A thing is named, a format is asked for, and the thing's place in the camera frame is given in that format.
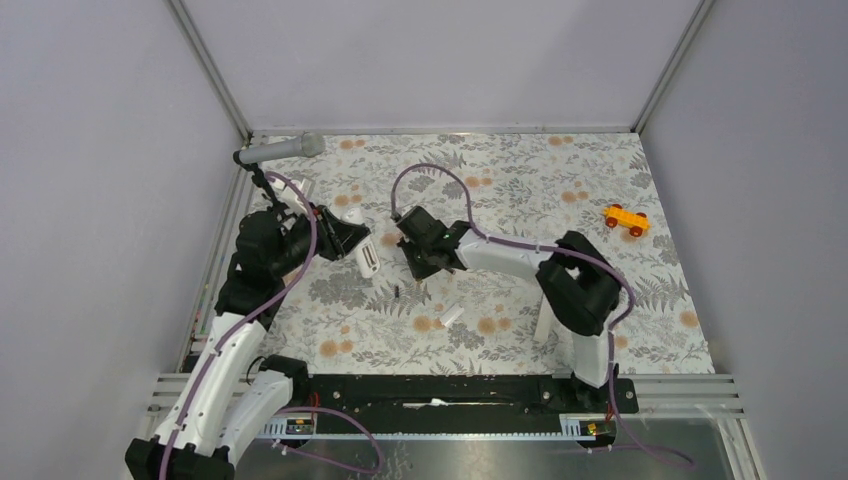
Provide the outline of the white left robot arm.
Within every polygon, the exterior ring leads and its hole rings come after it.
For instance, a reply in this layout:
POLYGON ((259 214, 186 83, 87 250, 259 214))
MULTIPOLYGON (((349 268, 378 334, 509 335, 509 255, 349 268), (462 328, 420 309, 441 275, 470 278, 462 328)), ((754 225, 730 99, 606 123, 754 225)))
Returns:
POLYGON ((251 387, 231 401, 293 287, 286 275, 303 275, 315 256, 335 261, 355 255, 373 276, 379 260, 362 211, 336 217, 325 206, 291 213, 256 211, 239 224, 216 316, 185 388, 148 439, 134 439, 125 463, 134 479, 231 479, 239 460, 280 409, 309 401, 307 367, 271 355, 251 387))

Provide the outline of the white battery cover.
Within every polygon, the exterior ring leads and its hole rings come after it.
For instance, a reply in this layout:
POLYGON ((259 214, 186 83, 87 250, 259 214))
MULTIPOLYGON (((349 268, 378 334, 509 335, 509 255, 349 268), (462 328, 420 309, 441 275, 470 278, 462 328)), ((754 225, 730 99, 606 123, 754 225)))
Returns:
POLYGON ((440 323, 445 328, 449 328, 463 313, 463 307, 460 305, 453 305, 440 317, 440 323))

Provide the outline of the white air conditioner remote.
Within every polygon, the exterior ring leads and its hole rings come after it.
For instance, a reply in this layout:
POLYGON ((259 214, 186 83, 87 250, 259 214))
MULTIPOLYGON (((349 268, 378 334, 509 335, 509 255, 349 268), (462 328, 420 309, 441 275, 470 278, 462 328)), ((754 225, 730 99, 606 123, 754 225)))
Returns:
MULTIPOLYGON (((342 219, 347 223, 366 226, 365 217, 360 207, 349 208, 342 216, 342 219)), ((361 276, 365 279, 373 278, 380 270, 381 262, 370 232, 356 245, 353 253, 361 276)))

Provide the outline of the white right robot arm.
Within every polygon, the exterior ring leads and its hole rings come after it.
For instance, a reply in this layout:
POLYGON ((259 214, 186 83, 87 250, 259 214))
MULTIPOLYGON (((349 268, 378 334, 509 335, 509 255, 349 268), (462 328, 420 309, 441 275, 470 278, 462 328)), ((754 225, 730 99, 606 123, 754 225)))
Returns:
POLYGON ((568 231, 548 244, 496 238, 469 221, 447 226, 421 206, 394 212, 392 220, 403 235, 398 247, 417 280, 471 270, 536 282, 544 296, 540 311, 572 334, 575 402, 597 412, 612 400, 608 318, 618 307, 624 280, 584 235, 568 231))

